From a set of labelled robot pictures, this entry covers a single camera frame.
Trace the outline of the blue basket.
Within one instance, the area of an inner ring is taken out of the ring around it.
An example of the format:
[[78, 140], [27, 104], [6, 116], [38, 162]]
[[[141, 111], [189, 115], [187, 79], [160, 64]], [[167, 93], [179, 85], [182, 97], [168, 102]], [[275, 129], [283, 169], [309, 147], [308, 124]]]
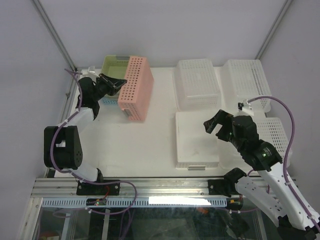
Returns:
[[118, 98], [118, 96], [104, 96], [101, 101], [105, 105], [117, 105]]

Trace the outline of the yellow-green basket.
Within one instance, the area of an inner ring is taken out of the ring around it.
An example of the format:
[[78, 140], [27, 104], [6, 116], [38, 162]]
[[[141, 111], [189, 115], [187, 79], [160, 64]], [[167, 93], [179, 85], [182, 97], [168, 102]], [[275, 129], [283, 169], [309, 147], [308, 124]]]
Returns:
[[124, 79], [130, 56], [107, 55], [104, 58], [101, 73], [115, 79]]

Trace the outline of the pink basket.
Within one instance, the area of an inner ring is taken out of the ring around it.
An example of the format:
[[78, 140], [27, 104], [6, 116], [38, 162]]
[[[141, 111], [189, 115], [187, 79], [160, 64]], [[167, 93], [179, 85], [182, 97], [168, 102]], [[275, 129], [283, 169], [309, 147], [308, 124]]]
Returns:
[[154, 77], [146, 57], [130, 56], [118, 106], [130, 121], [145, 121], [151, 101]]

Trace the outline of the small white basket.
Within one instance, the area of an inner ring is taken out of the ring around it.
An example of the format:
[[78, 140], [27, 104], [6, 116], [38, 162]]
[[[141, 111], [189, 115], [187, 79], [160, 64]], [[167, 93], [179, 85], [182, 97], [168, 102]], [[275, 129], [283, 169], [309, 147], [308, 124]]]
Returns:
[[208, 170], [219, 165], [217, 138], [206, 133], [204, 122], [214, 115], [212, 110], [175, 113], [176, 164], [178, 170]]

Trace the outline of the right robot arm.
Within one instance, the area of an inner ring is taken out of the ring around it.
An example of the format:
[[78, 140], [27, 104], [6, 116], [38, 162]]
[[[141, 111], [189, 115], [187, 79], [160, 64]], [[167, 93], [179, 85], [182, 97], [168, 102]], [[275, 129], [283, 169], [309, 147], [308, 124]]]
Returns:
[[271, 187], [275, 197], [256, 186], [238, 167], [223, 176], [222, 194], [229, 196], [237, 192], [247, 197], [273, 222], [283, 240], [315, 240], [320, 233], [319, 213], [284, 172], [285, 163], [276, 148], [260, 139], [252, 117], [234, 116], [220, 109], [203, 125], [208, 134], [220, 125], [217, 138], [235, 147], [244, 162]]

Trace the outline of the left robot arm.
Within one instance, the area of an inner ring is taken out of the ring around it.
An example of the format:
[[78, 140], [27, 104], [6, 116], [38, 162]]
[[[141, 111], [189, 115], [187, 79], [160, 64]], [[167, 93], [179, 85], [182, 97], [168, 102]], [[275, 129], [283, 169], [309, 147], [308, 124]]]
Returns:
[[103, 73], [77, 79], [80, 72], [67, 71], [77, 84], [79, 95], [75, 111], [58, 125], [44, 129], [43, 161], [46, 167], [62, 174], [71, 174], [93, 194], [100, 194], [105, 188], [100, 169], [83, 160], [80, 133], [93, 122], [100, 111], [99, 101], [106, 95], [114, 96], [127, 83], [126, 79], [107, 76]]

